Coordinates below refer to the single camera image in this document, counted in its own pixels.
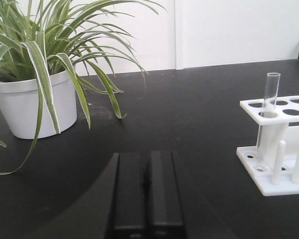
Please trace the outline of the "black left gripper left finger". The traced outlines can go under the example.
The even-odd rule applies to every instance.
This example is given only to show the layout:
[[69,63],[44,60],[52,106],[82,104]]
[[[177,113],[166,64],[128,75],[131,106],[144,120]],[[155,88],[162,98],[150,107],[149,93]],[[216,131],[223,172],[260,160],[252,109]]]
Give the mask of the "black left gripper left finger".
[[143,169],[138,153],[114,153],[117,160],[108,239],[146,237]]

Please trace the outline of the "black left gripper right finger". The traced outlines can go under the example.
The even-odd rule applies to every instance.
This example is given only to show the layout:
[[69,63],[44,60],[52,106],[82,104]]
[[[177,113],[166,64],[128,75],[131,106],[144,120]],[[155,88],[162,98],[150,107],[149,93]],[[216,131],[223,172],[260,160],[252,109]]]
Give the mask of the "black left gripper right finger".
[[147,217],[151,239],[185,239],[185,224],[170,151],[152,151]]

